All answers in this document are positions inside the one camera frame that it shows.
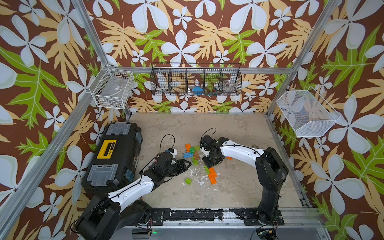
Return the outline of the tan brick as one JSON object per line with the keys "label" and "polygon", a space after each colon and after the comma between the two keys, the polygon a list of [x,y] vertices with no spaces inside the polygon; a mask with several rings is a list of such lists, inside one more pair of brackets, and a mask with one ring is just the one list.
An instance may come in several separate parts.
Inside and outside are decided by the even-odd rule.
{"label": "tan brick", "polygon": [[200,156],[199,156],[199,153],[198,152],[195,152],[194,153],[194,158],[195,158],[195,160],[199,160],[200,159]]}

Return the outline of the lime brick front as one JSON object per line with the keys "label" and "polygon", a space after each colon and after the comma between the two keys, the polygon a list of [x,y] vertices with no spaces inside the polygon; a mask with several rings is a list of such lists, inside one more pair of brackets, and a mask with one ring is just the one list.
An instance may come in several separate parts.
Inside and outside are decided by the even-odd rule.
{"label": "lime brick front", "polygon": [[198,166],[199,165],[199,160],[196,159],[195,157],[191,157],[192,161],[193,161],[193,164],[194,166]]}

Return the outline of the orange brick front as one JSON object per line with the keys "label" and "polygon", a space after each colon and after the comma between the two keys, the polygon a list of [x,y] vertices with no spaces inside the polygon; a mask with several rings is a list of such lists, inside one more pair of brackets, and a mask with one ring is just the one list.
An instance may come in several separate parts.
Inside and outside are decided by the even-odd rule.
{"label": "orange brick front", "polygon": [[190,144],[186,144],[185,147],[186,147],[186,151],[187,151],[187,153],[189,153],[189,152],[190,152],[190,149],[191,149],[191,145],[190,145]]}

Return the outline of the blue brick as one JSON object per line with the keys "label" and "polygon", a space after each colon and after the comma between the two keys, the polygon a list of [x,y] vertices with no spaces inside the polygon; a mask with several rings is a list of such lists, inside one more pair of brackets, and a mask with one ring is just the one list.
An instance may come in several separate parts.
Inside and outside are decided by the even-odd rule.
{"label": "blue brick", "polygon": [[188,158],[191,158],[191,157],[193,157],[193,156],[194,156],[193,153],[183,153],[183,158],[184,158],[184,159],[188,159]]}

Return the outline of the small lime brick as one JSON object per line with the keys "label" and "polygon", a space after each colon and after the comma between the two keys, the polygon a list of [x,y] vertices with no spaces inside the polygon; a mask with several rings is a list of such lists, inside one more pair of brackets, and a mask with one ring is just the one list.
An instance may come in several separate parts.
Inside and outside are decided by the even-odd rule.
{"label": "small lime brick", "polygon": [[190,184],[192,183],[192,180],[191,180],[190,178],[186,178],[186,179],[185,179],[185,183],[186,183],[187,185],[190,185]]}

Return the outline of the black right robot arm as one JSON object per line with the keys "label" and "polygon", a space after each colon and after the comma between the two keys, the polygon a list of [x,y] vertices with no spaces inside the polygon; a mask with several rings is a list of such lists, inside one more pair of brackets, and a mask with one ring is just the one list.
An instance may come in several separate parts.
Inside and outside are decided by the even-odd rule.
{"label": "black right robot arm", "polygon": [[256,169],[259,183],[263,187],[257,220],[263,225],[272,223],[278,210],[281,188],[289,174],[288,167],[277,151],[270,147],[265,150],[247,147],[224,137],[214,140],[209,135],[201,138],[200,149],[205,155],[203,162],[207,168],[212,168],[229,157]]}

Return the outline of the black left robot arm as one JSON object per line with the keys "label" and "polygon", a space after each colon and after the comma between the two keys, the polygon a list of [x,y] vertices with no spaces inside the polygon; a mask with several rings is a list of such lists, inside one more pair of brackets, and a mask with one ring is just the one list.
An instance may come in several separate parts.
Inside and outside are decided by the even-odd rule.
{"label": "black left robot arm", "polygon": [[86,240],[109,240],[125,208],[158,188],[165,178],[176,177],[189,169],[192,163],[177,160],[176,155],[174,149],[159,153],[140,171],[138,180],[108,194],[95,194],[80,218],[71,225],[72,231]]}

